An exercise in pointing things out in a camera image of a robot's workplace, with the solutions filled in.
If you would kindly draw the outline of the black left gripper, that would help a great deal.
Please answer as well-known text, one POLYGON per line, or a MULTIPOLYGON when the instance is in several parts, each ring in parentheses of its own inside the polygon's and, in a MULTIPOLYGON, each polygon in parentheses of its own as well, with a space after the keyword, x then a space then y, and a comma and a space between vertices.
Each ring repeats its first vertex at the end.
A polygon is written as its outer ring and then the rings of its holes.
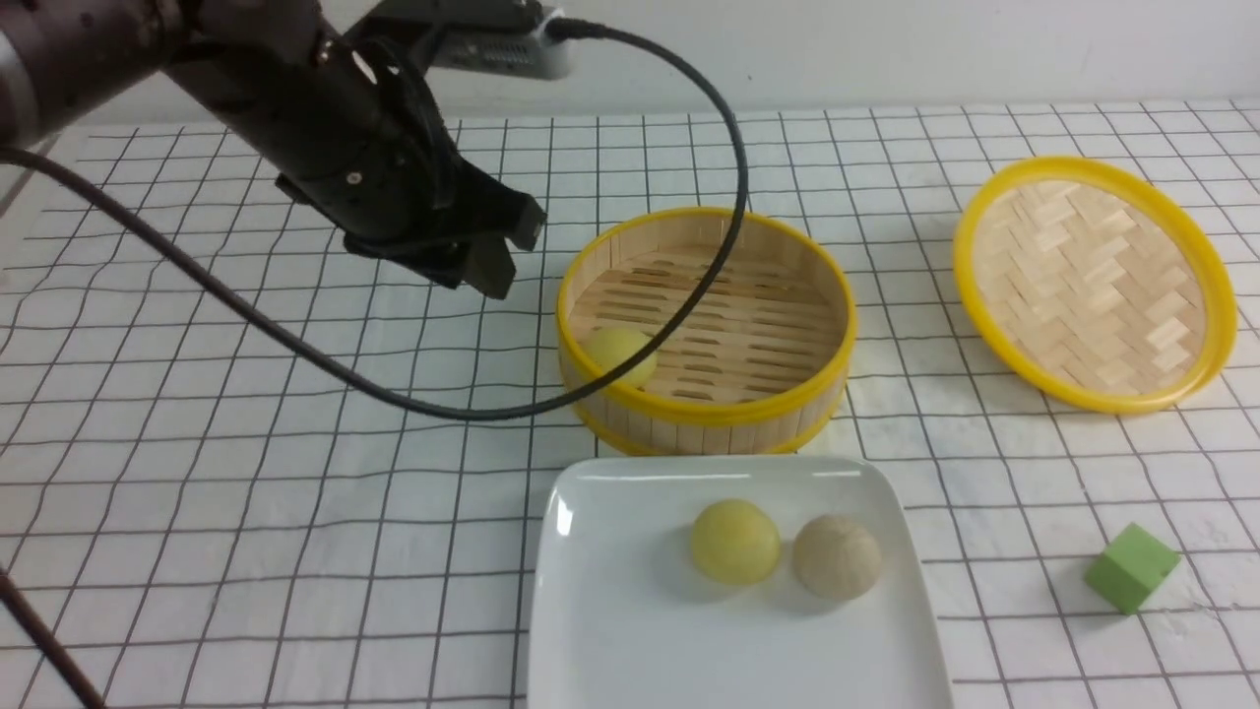
POLYGON ((344 247, 437 286, 504 300, 509 241, 533 252, 536 196, 459 156, 426 82, 392 43, 350 42, 315 1, 184 1, 165 73, 278 170, 344 247))

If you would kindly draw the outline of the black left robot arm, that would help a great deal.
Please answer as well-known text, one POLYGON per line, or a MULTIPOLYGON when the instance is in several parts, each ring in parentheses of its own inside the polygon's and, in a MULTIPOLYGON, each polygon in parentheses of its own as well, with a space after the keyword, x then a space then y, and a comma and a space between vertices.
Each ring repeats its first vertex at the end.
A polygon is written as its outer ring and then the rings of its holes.
POLYGON ((28 147, 163 73, 344 235, 446 288, 504 298, 536 198, 460 156, 428 69, 557 78, 536 1, 5 1, 3 144, 28 147))

